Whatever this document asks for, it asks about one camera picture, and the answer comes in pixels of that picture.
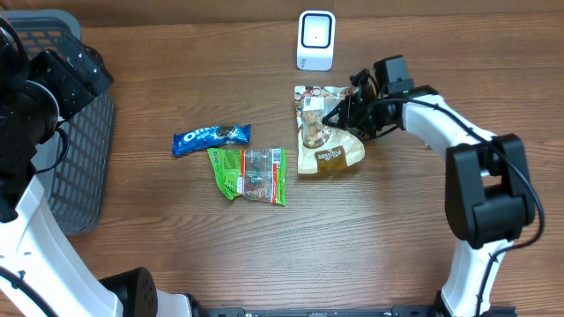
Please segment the beige nut snack pouch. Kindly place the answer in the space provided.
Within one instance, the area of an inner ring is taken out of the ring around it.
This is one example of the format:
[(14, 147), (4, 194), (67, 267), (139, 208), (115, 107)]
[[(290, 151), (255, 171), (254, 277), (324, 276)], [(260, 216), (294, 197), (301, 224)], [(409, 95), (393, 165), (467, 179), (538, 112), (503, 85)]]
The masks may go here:
[(323, 117), (352, 92), (351, 87), (294, 87), (299, 174), (329, 173), (364, 159), (364, 144), (356, 136), (322, 123)]

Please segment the blue Oreo cookie packet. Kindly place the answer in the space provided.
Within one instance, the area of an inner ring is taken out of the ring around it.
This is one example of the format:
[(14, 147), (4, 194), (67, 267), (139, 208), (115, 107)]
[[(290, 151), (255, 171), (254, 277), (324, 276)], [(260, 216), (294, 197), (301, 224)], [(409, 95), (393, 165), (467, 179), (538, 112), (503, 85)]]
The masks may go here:
[(212, 126), (174, 135), (172, 154), (183, 156), (195, 151), (227, 144), (248, 144), (251, 140), (251, 125)]

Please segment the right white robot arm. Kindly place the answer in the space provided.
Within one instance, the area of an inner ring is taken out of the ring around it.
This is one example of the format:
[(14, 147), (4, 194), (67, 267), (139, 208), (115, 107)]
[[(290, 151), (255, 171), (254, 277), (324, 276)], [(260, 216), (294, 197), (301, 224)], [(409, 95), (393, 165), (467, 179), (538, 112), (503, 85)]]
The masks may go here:
[[(457, 242), (433, 316), (500, 316), (490, 293), (506, 253), (539, 240), (545, 213), (531, 184), (522, 140), (497, 136), (452, 109), (429, 85), (417, 86), (403, 56), (384, 58), (350, 78), (355, 91), (323, 117), (362, 141), (401, 129), (445, 162), (444, 209)], [(520, 239), (537, 221), (539, 230)]]

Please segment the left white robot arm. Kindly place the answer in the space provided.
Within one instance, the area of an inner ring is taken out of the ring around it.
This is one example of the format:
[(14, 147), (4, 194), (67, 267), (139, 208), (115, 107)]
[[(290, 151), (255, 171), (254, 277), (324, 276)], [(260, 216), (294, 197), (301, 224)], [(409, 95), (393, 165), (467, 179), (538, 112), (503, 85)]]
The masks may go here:
[(74, 35), (30, 58), (1, 22), (1, 289), (27, 316), (195, 316), (190, 296), (159, 290), (146, 268), (97, 279), (37, 178), (37, 144), (112, 83), (102, 57)]

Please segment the white barcode scanner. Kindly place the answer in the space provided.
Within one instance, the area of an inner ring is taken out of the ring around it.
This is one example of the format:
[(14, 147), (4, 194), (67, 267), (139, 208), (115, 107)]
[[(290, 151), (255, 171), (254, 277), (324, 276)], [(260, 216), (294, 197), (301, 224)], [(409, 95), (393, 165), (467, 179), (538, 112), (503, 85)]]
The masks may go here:
[(328, 71), (334, 59), (336, 19), (330, 11), (308, 10), (299, 18), (296, 66)]

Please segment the green clear snack packet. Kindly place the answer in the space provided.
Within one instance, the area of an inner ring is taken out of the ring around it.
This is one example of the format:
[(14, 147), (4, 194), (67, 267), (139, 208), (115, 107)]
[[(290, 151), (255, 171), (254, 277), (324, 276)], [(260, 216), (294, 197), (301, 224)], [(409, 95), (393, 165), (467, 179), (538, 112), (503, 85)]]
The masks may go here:
[(286, 205), (286, 150), (283, 148), (207, 150), (223, 195)]

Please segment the grey plastic mesh basket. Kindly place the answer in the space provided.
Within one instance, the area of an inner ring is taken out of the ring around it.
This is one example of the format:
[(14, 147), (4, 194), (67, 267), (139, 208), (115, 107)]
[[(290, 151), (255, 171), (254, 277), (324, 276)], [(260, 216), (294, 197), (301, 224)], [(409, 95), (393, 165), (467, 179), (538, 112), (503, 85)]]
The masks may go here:
[[(82, 38), (80, 24), (66, 11), (3, 11), (1, 17), (19, 34), (30, 57), (53, 49), (67, 34)], [(69, 139), (65, 159), (38, 175), (53, 216), (67, 235), (90, 232), (100, 221), (114, 125), (114, 103), (105, 92), (61, 126)]]

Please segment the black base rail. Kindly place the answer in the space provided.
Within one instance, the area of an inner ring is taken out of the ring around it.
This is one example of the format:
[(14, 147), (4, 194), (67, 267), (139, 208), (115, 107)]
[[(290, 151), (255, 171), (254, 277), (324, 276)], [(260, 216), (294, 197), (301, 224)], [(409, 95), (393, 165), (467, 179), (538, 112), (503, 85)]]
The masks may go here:
[(240, 307), (192, 309), (195, 317), (448, 317), (445, 309), (435, 306), (393, 306), (386, 309), (344, 310), (245, 310)]

